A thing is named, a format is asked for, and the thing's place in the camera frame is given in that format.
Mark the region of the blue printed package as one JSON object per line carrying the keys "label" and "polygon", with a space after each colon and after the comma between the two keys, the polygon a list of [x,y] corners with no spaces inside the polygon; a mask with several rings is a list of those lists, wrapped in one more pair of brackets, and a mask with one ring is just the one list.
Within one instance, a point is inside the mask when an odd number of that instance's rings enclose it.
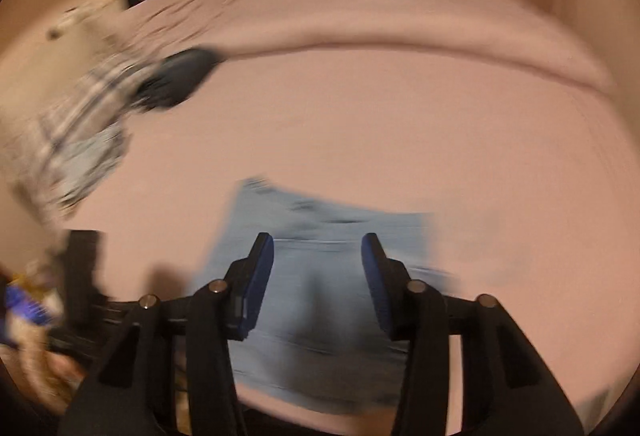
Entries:
{"label": "blue printed package", "polygon": [[63,315],[62,300],[54,289],[32,294],[16,283],[6,287],[4,306],[15,317],[39,326],[57,323]]}

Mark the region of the dark navy rolled garment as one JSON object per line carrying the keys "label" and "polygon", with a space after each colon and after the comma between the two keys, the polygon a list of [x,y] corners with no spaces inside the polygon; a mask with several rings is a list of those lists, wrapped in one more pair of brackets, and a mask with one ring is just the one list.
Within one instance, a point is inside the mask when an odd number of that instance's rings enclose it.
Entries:
{"label": "dark navy rolled garment", "polygon": [[189,48],[164,58],[140,84],[131,104],[142,111],[167,110],[192,96],[226,57],[202,47]]}

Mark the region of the pink rolled blanket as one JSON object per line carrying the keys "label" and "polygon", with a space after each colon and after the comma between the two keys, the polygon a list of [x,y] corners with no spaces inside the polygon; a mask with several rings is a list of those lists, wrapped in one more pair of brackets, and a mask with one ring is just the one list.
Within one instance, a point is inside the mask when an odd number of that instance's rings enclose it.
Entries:
{"label": "pink rolled blanket", "polygon": [[127,46],[155,55],[196,44],[231,56],[321,46],[435,48],[615,91],[582,40],[524,0],[146,0],[114,29]]}

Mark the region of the plaid folded garment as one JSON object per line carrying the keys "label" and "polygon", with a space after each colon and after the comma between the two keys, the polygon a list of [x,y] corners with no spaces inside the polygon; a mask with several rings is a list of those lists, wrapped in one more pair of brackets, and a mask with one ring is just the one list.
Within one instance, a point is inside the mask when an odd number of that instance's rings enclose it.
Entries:
{"label": "plaid folded garment", "polygon": [[13,117],[2,107],[1,171],[40,222],[53,223],[61,216],[56,193],[63,178],[63,150],[117,123],[157,66],[116,53],[39,110]]}

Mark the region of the pink bed sheet mattress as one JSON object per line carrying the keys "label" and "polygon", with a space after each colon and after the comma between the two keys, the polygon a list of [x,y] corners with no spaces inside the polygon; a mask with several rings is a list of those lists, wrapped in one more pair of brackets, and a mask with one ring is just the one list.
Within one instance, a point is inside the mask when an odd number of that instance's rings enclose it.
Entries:
{"label": "pink bed sheet mattress", "polygon": [[[465,54],[319,49],[220,64],[189,99],[132,113],[122,162],[76,208],[102,233],[118,300],[191,294],[236,189],[427,217],[427,265],[494,295],[585,428],[639,362],[639,157],[608,99]],[[251,406],[317,430],[385,434],[393,407],[309,410],[239,382]]]}

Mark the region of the white plush toy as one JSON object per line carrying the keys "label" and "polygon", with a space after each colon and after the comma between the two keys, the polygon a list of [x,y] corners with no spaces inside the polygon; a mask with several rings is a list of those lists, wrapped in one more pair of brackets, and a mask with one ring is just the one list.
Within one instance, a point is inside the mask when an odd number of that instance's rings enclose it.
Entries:
{"label": "white plush toy", "polygon": [[85,0],[63,12],[47,29],[47,40],[58,40],[83,28],[110,44],[116,44],[114,21],[128,8],[127,0]]}

